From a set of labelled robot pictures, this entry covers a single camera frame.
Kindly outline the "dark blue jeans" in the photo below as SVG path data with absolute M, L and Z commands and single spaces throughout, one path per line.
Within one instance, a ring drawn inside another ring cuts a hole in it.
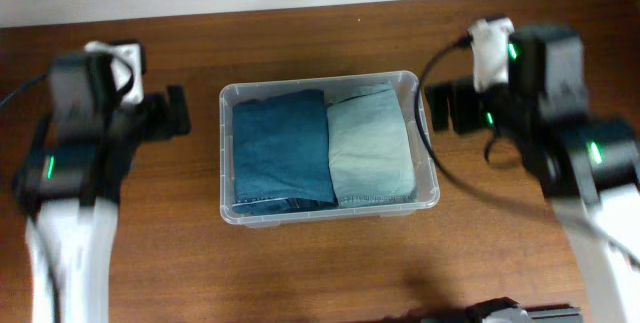
M 337 206 L 328 160 L 324 93 L 303 90 L 233 107 L 237 214 L 270 215 Z

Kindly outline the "light blue jeans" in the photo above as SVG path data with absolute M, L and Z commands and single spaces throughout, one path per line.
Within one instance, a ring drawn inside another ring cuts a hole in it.
M 329 168 L 342 208 L 407 203 L 416 193 L 406 124 L 390 82 L 325 93 Z

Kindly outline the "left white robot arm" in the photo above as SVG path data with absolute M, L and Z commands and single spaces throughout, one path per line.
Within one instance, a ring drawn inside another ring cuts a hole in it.
M 168 86 L 118 108 L 94 141 L 45 144 L 44 116 L 13 182 L 26 216 L 35 322 L 106 322 L 120 191 L 138 147 L 191 131 L 184 90 Z

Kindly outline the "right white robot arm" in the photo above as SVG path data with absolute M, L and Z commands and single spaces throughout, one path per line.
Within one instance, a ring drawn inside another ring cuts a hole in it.
M 639 143 L 592 116 L 580 79 L 517 78 L 476 91 L 460 79 L 425 90 L 432 125 L 490 129 L 513 142 L 570 240 L 595 318 L 639 319 Z

